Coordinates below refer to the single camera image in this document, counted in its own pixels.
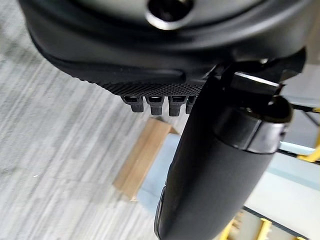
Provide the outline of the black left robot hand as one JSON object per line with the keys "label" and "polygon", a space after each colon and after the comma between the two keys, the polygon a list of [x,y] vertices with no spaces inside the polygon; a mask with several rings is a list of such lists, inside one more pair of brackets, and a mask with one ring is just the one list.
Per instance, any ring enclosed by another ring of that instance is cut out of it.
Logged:
{"label": "black left robot hand", "polygon": [[135,113],[189,115],[157,205],[160,240],[211,240],[243,207],[293,116],[317,0],[21,0],[31,40],[64,73]]}

